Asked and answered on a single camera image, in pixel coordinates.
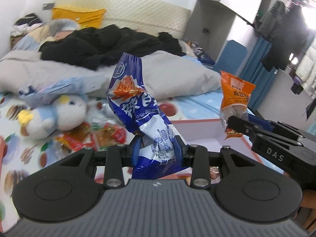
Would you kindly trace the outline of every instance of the pile of clothes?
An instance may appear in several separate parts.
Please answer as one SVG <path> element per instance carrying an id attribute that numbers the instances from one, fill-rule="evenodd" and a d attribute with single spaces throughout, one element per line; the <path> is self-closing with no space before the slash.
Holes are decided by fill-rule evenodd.
<path id="1" fill-rule="evenodd" d="M 185 53 L 177 39 L 166 32 L 158 37 L 127 27 L 110 25 L 102 29 L 84 28 L 65 38 L 45 42 L 40 47 L 42 60 L 50 60 L 96 70 L 100 65 L 116 64 L 124 52 L 137 57 L 163 50 L 178 56 Z"/>

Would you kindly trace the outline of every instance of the plush toy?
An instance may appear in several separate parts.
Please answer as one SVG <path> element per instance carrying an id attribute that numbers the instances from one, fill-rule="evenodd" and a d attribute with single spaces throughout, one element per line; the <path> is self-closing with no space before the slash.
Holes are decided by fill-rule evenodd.
<path id="1" fill-rule="evenodd" d="M 68 131 L 80 125 L 86 116 L 87 103 L 77 95 L 62 95 L 52 105 L 18 114 L 21 135 L 43 139 L 56 129 Z"/>

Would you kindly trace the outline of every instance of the brand logo on package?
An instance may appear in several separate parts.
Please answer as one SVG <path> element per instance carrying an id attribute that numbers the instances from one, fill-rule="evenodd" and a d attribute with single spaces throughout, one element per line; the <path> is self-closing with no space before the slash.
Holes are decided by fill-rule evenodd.
<path id="1" fill-rule="evenodd" d="M 116 66 L 116 69 L 115 69 L 114 73 L 113 73 L 113 77 L 114 78 L 118 78 L 121 75 L 123 75 L 123 73 L 125 71 L 125 66 L 126 66 L 126 64 L 124 65 L 124 63 L 122 63 L 122 62 L 120 64 L 118 64 Z"/>

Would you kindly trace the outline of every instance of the bed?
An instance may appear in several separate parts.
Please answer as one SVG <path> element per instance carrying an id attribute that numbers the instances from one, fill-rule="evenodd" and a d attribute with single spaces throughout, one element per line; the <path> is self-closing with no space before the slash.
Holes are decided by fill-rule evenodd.
<path id="1" fill-rule="evenodd" d="M 183 36 L 191 14 L 187 9 L 159 0 L 55 0 L 55 4 L 56 6 L 81 6 L 96 10 L 106 8 L 107 12 L 102 21 L 102 27 L 116 24 L 119 27 L 129 27 L 151 35 L 157 35 L 159 32 L 165 31 L 178 39 Z M 0 174 L 0 217 L 4 232 L 9 230 L 19 219 L 11 197 L 14 185 L 28 175 L 72 152 L 71 150 L 64 151 L 55 148 L 55 143 L 52 140 L 59 133 L 40 141 L 30 140 L 20 135 L 20 125 L 16 120 L 16 116 L 21 109 L 28 107 L 28 104 L 19 99 L 17 94 L 21 89 L 28 87 L 30 83 L 40 82 L 40 80 L 42 82 L 37 83 L 36 86 L 39 89 L 71 77 L 82 77 L 83 79 L 90 77 L 89 80 L 93 78 L 96 82 L 101 77 L 101 79 L 109 81 L 114 70 L 114 66 L 112 66 L 102 67 L 99 71 L 89 71 L 78 69 L 76 66 L 54 64 L 52 61 L 45 64 L 45 67 L 40 68 L 42 67 L 40 65 L 43 65 L 44 62 L 40 60 L 37 51 L 32 50 L 34 47 L 37 49 L 37 44 L 32 46 L 30 50 L 14 50 L 0 61 L 0 67 L 2 68 L 0 76 L 0 92 L 2 92 L 0 95 L 0 125 L 2 126 L 0 136 L 3 138 L 2 141 L 0 139 L 0 147 L 5 145 L 5 149 L 2 151 L 4 154 L 0 156 L 3 158 L 0 164 L 2 165 Z M 178 56 L 172 57 L 175 61 L 172 66 L 173 72 L 171 72 L 170 65 L 169 67 L 166 66 L 168 64 L 166 62 L 171 61 L 170 58 L 169 54 L 161 51 L 143 58 L 145 86 L 148 92 L 156 97 L 160 108 L 171 121 L 218 119 L 222 92 L 218 90 L 220 82 L 217 73 L 213 74 L 212 70 L 206 69 L 196 58 L 192 58 L 190 52 L 182 57 L 181 61 L 179 61 Z M 159 66 L 149 68 L 148 65 L 151 65 L 152 61 L 159 60 L 162 61 Z M 16 67 L 19 67 L 19 74 L 13 77 L 8 70 L 6 75 L 3 73 L 5 67 L 7 69 L 14 68 L 15 71 L 17 71 Z M 178 72 L 186 69 L 194 70 L 188 76 L 178 78 L 177 81 L 168 79 L 168 77 L 176 76 L 179 74 Z M 170 83 L 168 87 L 161 83 L 162 80 L 157 82 L 152 77 L 153 75 L 163 74 L 165 74 L 164 81 Z M 93 93 L 93 95 L 90 95 L 89 101 L 91 107 L 95 108 L 100 103 L 100 99 L 96 96 L 105 95 L 108 86 L 106 81 L 93 84 L 90 89 L 87 88 L 90 94 Z M 98 84 L 102 87 L 94 91 L 93 88 Z M 102 168 L 98 168 L 96 181 L 99 180 L 102 170 Z M 188 177 L 190 171 L 183 172 L 182 175 Z M 131 177 L 130 168 L 124 168 L 124 177 L 126 180 Z"/>

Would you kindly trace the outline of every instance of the headboard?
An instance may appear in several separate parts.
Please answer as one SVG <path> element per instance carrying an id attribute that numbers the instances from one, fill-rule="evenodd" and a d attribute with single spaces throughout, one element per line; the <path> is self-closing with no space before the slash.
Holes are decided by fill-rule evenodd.
<path id="1" fill-rule="evenodd" d="M 182 38 L 191 11 L 160 0 L 55 0 L 55 6 L 106 9 L 102 27 L 116 24 L 158 35 L 168 32 Z"/>

